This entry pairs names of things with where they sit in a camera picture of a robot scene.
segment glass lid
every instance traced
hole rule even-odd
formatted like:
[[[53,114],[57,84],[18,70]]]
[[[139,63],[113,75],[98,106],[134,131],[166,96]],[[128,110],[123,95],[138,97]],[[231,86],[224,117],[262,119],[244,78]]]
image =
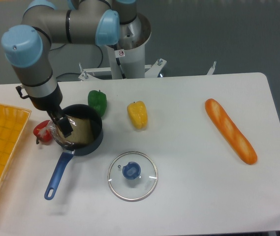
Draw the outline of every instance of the glass lid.
[[[119,155],[108,170],[108,184],[120,199],[135,202],[145,199],[157,184],[157,168],[147,155],[130,151]]]

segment cable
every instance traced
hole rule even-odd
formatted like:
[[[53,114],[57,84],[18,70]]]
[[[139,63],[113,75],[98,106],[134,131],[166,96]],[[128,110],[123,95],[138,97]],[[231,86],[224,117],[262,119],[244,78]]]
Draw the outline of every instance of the cable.
[[[102,61],[104,60],[104,54],[103,54],[103,52],[102,52],[102,49],[101,49],[98,45],[95,45],[95,46],[98,47],[99,50],[100,50],[100,52],[101,52],[101,60],[100,60],[100,63],[99,63],[99,65],[98,65],[98,67],[97,67],[97,68],[99,68],[100,65],[102,64]]]
[[[51,49],[51,51],[52,51],[52,50],[56,50],[56,49],[60,49],[60,48],[64,47],[65,45],[66,45],[66,44],[63,44],[62,46],[60,46],[60,47],[58,47],[58,48]],[[98,47],[99,50],[100,50],[100,52],[101,52],[101,60],[100,60],[100,63],[99,63],[99,65],[98,65],[98,67],[97,67],[97,68],[99,68],[99,67],[101,66],[101,64],[102,64],[102,61],[104,60],[104,54],[103,54],[103,52],[102,52],[102,49],[101,49],[98,45],[95,45],[95,46]],[[61,74],[61,75],[58,75],[58,76],[56,77],[56,79],[58,79],[58,78],[60,78],[60,77],[62,77],[62,76],[64,76],[64,75],[81,75],[81,73],[66,72],[66,73],[63,73],[63,74]]]
[[[50,52],[53,51],[53,50],[57,50],[57,49],[60,49],[60,48],[63,48],[66,44],[63,44],[62,46],[58,47],[58,48],[54,48],[54,49],[50,49]]]
[[[115,44],[115,45],[114,45],[114,50],[116,51],[117,49],[118,49],[117,44]],[[116,58],[116,62],[117,62],[117,65],[119,66],[119,69],[120,69],[122,78],[123,78],[123,79],[126,79],[125,74],[124,74],[124,70],[123,70],[123,68],[122,68],[122,66],[121,66],[121,63],[120,63],[120,59],[119,59],[119,58]]]
[[[64,75],[80,75],[81,73],[75,73],[75,72],[66,72],[66,73],[63,73],[63,74],[61,74],[61,75],[58,75],[57,77],[56,77],[56,79],[58,79],[58,78],[60,78],[60,77],[62,77],[62,76],[64,76]]]

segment white table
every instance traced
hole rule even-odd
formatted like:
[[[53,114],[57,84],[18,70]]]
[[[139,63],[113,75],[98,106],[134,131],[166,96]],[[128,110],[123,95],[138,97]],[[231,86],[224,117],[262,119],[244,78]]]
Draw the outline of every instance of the white table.
[[[63,82],[62,107],[107,94],[104,139],[68,164],[53,200],[44,192],[61,154],[36,145],[33,128],[48,119],[16,85],[0,85],[0,103],[29,108],[30,121],[0,190],[0,235],[170,236],[280,230],[280,122],[260,73],[115,81]],[[234,153],[204,110],[216,99],[258,155],[249,166]],[[126,107],[145,102],[149,124],[135,131]],[[157,165],[146,199],[130,203],[109,189],[107,171],[126,151]]]

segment blue lid knob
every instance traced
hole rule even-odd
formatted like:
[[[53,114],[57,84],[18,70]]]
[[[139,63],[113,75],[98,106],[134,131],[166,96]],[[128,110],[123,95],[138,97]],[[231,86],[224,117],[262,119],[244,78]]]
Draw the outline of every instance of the blue lid knob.
[[[117,11],[107,10],[102,15],[96,30],[95,43],[101,45],[114,45],[120,36],[120,21]]]
[[[127,179],[135,179],[141,174],[141,167],[138,163],[130,161],[122,168],[122,174]]]
[[[3,34],[1,43],[7,60],[19,68],[35,64],[43,50],[39,34],[33,27],[27,25],[10,28]]]

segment metal bracket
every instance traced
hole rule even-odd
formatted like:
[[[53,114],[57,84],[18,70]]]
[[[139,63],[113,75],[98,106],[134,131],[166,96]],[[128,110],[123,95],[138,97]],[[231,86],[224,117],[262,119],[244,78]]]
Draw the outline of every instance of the metal bracket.
[[[160,58],[155,62],[154,65],[145,65],[145,78],[157,78],[166,63],[166,60]],[[98,76],[111,75],[110,67],[84,69],[81,72],[82,74],[78,77],[81,81],[95,81],[99,80],[99,78],[97,78]]]
[[[162,58],[158,59],[155,64],[145,72],[145,78],[157,78],[166,63],[166,60]]]

